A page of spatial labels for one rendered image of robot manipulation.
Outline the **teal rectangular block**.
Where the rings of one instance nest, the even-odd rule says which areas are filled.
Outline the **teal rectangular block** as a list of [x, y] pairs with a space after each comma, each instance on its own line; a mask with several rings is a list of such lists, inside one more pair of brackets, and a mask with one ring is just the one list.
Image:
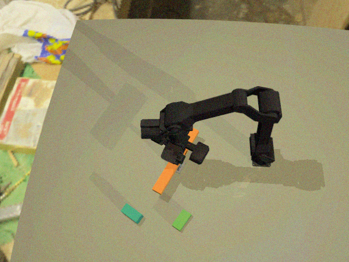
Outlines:
[[132, 206], [130, 206], [127, 203], [121, 209], [121, 212], [137, 224], [139, 224], [139, 222], [141, 221], [141, 219], [143, 217], [142, 214], [140, 214], [138, 211], [136, 211]]

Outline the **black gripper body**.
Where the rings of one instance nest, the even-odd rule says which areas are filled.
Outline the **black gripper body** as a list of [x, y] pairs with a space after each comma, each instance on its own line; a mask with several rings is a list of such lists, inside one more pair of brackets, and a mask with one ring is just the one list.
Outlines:
[[184, 140], [182, 141], [173, 141], [171, 140], [169, 137], [164, 137], [162, 139], [151, 139], [152, 141], [156, 142], [156, 143], [162, 143], [163, 141], [167, 142], [171, 142], [172, 144], [181, 147], [181, 145], [183, 144], [185, 146], [186, 149], [192, 151], [191, 155], [190, 155], [190, 160], [192, 160], [193, 162], [195, 162], [196, 164], [200, 165], [203, 163], [206, 155], [209, 152], [209, 146], [207, 146], [206, 144], [203, 144], [201, 142], [198, 142], [197, 145], [189, 142], [189, 138], [190, 136], [188, 135], [190, 131], [187, 131], [187, 136]]

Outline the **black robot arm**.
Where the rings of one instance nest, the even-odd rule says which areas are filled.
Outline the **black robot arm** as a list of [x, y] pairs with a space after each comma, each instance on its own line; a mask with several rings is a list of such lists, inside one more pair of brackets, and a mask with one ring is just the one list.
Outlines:
[[[258, 96], [259, 111], [248, 105], [247, 97]], [[193, 131], [193, 124], [216, 116], [239, 112], [258, 122], [257, 132], [250, 133], [250, 151], [253, 167], [270, 167], [275, 161], [273, 139], [274, 123], [282, 118], [279, 92], [272, 88], [256, 86], [251, 89], [236, 88], [232, 93], [186, 103], [171, 102], [160, 111], [159, 119], [142, 119], [140, 123], [142, 139], [162, 139], [182, 141], [187, 131]], [[167, 141], [161, 158], [175, 165], [182, 164], [186, 148]], [[253, 165], [254, 164], [254, 165]]]

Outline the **orange bar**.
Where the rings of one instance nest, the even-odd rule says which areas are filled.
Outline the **orange bar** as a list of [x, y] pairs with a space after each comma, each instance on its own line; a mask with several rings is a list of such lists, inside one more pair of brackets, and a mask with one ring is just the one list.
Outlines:
[[[188, 134], [190, 136], [188, 141], [193, 143], [198, 134], [199, 134], [199, 130], [193, 128], [193, 131], [190, 131], [189, 134]], [[165, 188], [168, 185], [169, 181], [171, 180], [171, 178], [175, 174], [175, 172], [178, 169], [179, 165], [177, 166], [175, 164], [172, 164], [172, 163], [168, 162], [168, 164], [165, 167], [165, 169], [163, 170], [162, 174], [160, 175], [160, 177], [158, 178], [158, 180], [154, 184], [152, 190], [154, 192], [162, 195], [163, 191], [165, 190]]]

